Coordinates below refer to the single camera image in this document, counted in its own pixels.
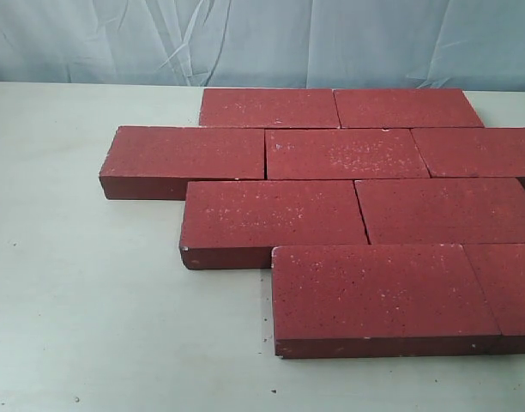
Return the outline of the red brick back left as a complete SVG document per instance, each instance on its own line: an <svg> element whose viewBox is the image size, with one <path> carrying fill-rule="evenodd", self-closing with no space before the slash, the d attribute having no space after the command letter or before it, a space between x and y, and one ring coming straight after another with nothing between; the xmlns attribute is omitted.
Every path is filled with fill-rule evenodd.
<svg viewBox="0 0 525 412"><path fill-rule="evenodd" d="M220 128L338 129L330 89L206 88L199 125Z"/></svg>

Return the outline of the red brick placed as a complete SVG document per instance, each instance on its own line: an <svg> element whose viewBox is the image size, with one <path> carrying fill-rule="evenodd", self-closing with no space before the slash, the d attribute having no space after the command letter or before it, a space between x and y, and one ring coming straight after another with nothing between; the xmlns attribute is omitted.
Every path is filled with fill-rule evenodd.
<svg viewBox="0 0 525 412"><path fill-rule="evenodd" d="M350 180L198 181L179 251L189 270L267 269L276 246L367 242Z"/></svg>

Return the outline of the red brick back right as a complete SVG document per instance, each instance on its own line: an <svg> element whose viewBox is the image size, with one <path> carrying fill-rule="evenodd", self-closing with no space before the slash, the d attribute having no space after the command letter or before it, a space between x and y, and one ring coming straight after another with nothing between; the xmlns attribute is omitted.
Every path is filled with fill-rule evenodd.
<svg viewBox="0 0 525 412"><path fill-rule="evenodd" d="M336 89L343 129L482 128L458 88Z"/></svg>

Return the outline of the red brick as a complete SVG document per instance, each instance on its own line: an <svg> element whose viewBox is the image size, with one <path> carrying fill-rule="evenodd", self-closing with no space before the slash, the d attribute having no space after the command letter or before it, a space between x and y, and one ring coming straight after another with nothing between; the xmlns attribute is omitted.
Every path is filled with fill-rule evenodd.
<svg viewBox="0 0 525 412"><path fill-rule="evenodd" d="M482 128L458 88L336 89L343 129Z"/></svg>
<svg viewBox="0 0 525 412"><path fill-rule="evenodd" d="M372 244L525 243L525 190L514 178L357 180Z"/></svg>
<svg viewBox="0 0 525 412"><path fill-rule="evenodd" d="M485 354L501 331L461 245L296 245L272 252L284 359Z"/></svg>
<svg viewBox="0 0 525 412"><path fill-rule="evenodd" d="M199 125L220 128L338 129L330 89L206 88Z"/></svg>
<svg viewBox="0 0 525 412"><path fill-rule="evenodd" d="M500 330L490 354L525 354L525 244L463 249Z"/></svg>

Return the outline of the red brick angled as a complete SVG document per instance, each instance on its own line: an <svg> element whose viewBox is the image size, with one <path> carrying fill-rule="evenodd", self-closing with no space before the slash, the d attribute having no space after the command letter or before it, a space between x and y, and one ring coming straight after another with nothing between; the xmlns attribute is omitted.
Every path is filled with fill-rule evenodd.
<svg viewBox="0 0 525 412"><path fill-rule="evenodd" d="M109 200L184 200L198 180L265 178L262 129L118 127L99 173Z"/></svg>

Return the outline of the white backdrop curtain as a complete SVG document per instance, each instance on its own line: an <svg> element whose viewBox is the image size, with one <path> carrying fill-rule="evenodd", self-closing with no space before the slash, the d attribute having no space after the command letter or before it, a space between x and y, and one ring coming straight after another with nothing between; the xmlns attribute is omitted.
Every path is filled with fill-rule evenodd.
<svg viewBox="0 0 525 412"><path fill-rule="evenodd" d="M0 1L0 81L525 91L525 1Z"/></svg>

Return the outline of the red brick front right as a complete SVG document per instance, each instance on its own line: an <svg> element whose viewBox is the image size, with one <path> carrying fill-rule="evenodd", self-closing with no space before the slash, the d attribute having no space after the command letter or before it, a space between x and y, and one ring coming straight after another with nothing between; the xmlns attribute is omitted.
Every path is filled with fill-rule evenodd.
<svg viewBox="0 0 525 412"><path fill-rule="evenodd" d="M525 244L463 249L500 330L490 354L525 354Z"/></svg>

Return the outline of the red brick second row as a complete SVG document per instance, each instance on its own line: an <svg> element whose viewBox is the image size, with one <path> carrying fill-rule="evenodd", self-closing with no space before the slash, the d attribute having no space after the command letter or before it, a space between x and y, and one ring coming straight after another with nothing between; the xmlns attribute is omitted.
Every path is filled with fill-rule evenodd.
<svg viewBox="0 0 525 412"><path fill-rule="evenodd" d="M408 129L266 130L272 180L427 179Z"/></svg>
<svg viewBox="0 0 525 412"><path fill-rule="evenodd" d="M411 130L433 178L515 178L525 190L525 128Z"/></svg>

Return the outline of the red brick middle right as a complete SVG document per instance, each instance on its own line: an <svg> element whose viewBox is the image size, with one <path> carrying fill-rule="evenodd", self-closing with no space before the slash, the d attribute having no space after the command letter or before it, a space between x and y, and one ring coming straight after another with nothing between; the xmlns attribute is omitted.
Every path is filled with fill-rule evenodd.
<svg viewBox="0 0 525 412"><path fill-rule="evenodd" d="M514 178L357 180L372 244L525 243L525 190Z"/></svg>

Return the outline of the red brick front left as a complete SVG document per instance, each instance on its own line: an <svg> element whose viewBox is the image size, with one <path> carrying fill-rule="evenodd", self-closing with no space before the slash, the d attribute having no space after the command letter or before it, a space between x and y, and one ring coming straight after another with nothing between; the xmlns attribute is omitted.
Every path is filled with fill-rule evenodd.
<svg viewBox="0 0 525 412"><path fill-rule="evenodd" d="M501 331L461 245L296 245L272 252L284 359L485 354Z"/></svg>

